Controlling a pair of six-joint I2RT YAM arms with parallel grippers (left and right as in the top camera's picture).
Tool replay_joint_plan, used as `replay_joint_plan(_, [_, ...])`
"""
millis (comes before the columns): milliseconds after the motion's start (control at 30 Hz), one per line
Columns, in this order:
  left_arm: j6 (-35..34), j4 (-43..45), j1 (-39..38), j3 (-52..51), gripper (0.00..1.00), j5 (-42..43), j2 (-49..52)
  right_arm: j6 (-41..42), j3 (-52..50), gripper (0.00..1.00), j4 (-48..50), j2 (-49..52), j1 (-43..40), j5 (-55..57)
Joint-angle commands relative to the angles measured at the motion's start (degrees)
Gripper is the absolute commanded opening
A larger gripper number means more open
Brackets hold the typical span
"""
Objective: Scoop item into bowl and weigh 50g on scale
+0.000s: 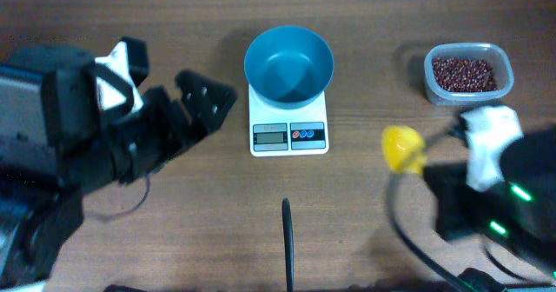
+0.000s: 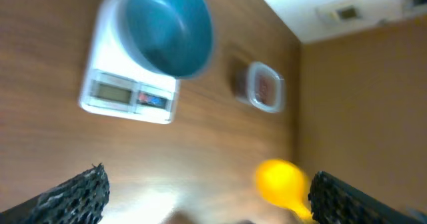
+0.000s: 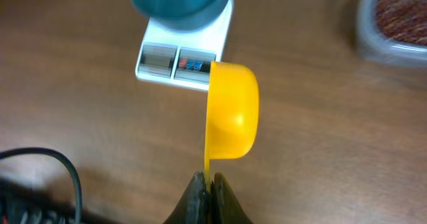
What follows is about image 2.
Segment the yellow plastic scoop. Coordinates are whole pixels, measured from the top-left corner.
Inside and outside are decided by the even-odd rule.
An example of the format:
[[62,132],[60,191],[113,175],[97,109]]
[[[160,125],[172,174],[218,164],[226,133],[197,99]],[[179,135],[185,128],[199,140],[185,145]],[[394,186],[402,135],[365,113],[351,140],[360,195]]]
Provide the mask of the yellow plastic scoop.
[[290,161],[269,159],[260,163],[254,183],[261,198],[268,203],[292,211],[303,223],[313,221],[308,205],[310,180]]

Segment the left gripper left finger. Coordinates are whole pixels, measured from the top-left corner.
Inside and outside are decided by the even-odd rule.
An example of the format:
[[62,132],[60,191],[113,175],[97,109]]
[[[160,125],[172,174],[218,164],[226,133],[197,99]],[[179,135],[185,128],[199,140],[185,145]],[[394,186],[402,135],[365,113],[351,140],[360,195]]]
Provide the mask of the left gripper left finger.
[[103,218],[110,184],[103,164],[1,212],[1,224],[92,224]]

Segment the white digital kitchen scale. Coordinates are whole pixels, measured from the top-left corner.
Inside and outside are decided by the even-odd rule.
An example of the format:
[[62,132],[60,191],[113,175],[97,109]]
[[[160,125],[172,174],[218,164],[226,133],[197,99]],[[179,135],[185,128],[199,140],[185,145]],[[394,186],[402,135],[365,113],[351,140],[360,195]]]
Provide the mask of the white digital kitchen scale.
[[79,106],[98,115],[169,124],[180,82],[147,70],[129,55],[123,43],[125,2],[103,0],[98,9]]

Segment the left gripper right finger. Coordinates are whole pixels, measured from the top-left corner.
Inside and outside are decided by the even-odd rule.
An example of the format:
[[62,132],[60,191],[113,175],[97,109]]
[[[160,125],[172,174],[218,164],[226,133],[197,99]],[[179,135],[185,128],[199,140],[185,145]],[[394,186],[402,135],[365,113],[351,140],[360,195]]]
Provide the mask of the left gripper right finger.
[[322,224],[423,224],[426,214],[401,213],[337,177],[319,171],[310,185],[308,200],[314,221]]

